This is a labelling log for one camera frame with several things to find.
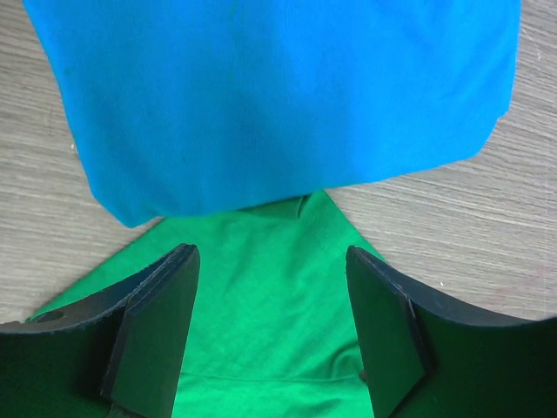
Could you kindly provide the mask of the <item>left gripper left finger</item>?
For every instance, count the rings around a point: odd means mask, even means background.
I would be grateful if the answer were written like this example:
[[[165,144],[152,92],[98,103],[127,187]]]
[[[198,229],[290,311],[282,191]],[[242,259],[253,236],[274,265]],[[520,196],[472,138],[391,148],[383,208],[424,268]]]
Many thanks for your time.
[[[198,288],[180,245],[132,276],[1,326],[4,417],[169,417]]]

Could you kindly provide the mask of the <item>green t shirt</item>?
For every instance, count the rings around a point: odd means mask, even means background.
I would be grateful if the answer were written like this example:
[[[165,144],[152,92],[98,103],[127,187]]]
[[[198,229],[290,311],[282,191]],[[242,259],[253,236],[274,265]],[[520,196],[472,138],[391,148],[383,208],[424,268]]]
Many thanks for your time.
[[[201,265],[176,417],[369,417],[346,284],[367,241],[324,192],[246,211],[165,219],[44,306],[108,287],[174,247]]]

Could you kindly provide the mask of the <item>blue t shirt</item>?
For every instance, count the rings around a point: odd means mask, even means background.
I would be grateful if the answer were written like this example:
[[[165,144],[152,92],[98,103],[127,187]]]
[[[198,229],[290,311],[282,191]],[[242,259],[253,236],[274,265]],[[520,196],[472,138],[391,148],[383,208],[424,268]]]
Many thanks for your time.
[[[128,227],[421,172],[511,102],[518,1],[27,1],[91,193]]]

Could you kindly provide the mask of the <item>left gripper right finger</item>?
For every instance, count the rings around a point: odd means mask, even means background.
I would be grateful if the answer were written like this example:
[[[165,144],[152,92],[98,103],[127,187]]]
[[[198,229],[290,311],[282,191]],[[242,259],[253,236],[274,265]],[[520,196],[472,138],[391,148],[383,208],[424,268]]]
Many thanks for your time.
[[[555,319],[466,303],[355,246],[346,278],[375,416],[555,416]]]

